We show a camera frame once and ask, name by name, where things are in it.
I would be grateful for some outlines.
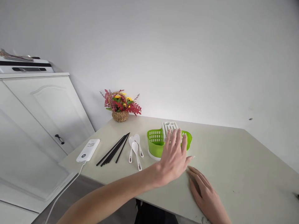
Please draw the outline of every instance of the spoon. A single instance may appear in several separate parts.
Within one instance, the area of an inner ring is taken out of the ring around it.
[[[142,171],[142,167],[141,167],[141,164],[140,164],[140,161],[139,161],[139,158],[138,158],[138,143],[133,142],[132,143],[132,148],[133,148],[134,153],[136,154],[138,170]]]
[[[131,136],[129,138],[129,144],[131,146],[131,151],[130,151],[130,157],[129,157],[129,163],[132,163],[132,143],[135,142],[134,136]]]
[[[141,145],[140,145],[140,136],[139,136],[139,134],[135,134],[134,138],[135,138],[135,141],[138,143],[140,156],[143,158],[144,156],[143,156],[143,152],[142,152]]]

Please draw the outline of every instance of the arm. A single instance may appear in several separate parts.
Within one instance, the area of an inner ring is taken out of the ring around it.
[[[177,179],[193,158],[187,157],[187,136],[183,136],[182,147],[181,139],[181,129],[175,129],[173,134],[169,131],[161,161],[87,194],[69,208],[58,224],[96,224],[131,198]]]

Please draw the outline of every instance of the black trousers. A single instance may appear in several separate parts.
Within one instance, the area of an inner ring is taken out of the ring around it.
[[[178,224],[174,214],[136,199],[138,212],[135,224]]]

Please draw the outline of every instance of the finger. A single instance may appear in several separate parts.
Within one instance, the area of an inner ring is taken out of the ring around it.
[[[189,157],[186,158],[185,165],[184,165],[184,170],[187,169],[188,164],[191,162],[191,160],[192,160],[194,157],[195,157],[195,156],[189,156]]]
[[[199,189],[201,191],[204,191],[204,189],[206,188],[205,184],[203,183],[202,179],[200,179],[200,177],[196,174],[196,173],[193,173],[192,171],[190,170],[187,170],[187,173],[189,175],[191,175],[192,177],[195,178],[196,182],[198,183],[198,186],[199,186]]]
[[[212,185],[211,185],[211,183],[209,182],[209,180],[206,178],[206,176],[205,175],[203,175],[202,174],[202,172],[201,171],[199,171],[198,169],[196,169],[195,167],[193,167],[193,169],[195,169],[198,173],[200,173],[203,177],[204,177],[204,179],[209,183],[209,185],[212,187]]]
[[[177,129],[174,129],[172,132],[172,136],[171,136],[171,143],[170,143],[170,147],[173,147],[175,145],[175,139],[177,137]]]
[[[198,176],[199,176],[199,178],[202,180],[202,182],[204,183],[204,185],[208,188],[208,189],[210,189],[210,190],[212,190],[212,186],[211,186],[211,184],[204,178],[204,176],[203,176],[203,174],[201,173],[201,172],[199,172],[198,170],[196,170],[194,167],[192,167],[192,166],[189,166],[189,169],[193,172],[193,173],[195,173],[195,174],[197,174]]]
[[[201,206],[203,205],[203,199],[197,192],[195,184],[193,183],[193,181],[190,178],[189,178],[189,184],[190,184],[190,189],[194,196],[194,199],[195,199],[197,205],[199,206],[199,208],[201,208]]]
[[[176,145],[181,145],[181,140],[182,140],[182,130],[179,128],[177,132],[177,137],[175,140]]]
[[[168,130],[167,136],[166,136],[166,145],[169,145],[171,138],[171,129]]]
[[[187,135],[184,134],[183,141],[182,141],[182,148],[181,148],[182,153],[187,152],[187,144],[188,144],[188,142],[187,142]]]

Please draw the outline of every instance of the red leaves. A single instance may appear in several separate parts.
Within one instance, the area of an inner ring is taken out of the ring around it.
[[[120,95],[120,98],[115,98],[115,96],[117,94],[110,96],[110,94],[112,93],[111,90],[105,89],[105,95],[103,95],[103,93],[101,91],[100,91],[100,93],[102,94],[102,96],[105,99],[104,106],[110,107],[112,109],[112,111],[115,111],[115,112],[128,111],[130,113],[134,113],[136,116],[137,116],[137,114],[141,114],[141,107],[135,102],[135,100],[139,97],[139,94],[133,101],[129,101],[123,95]]]

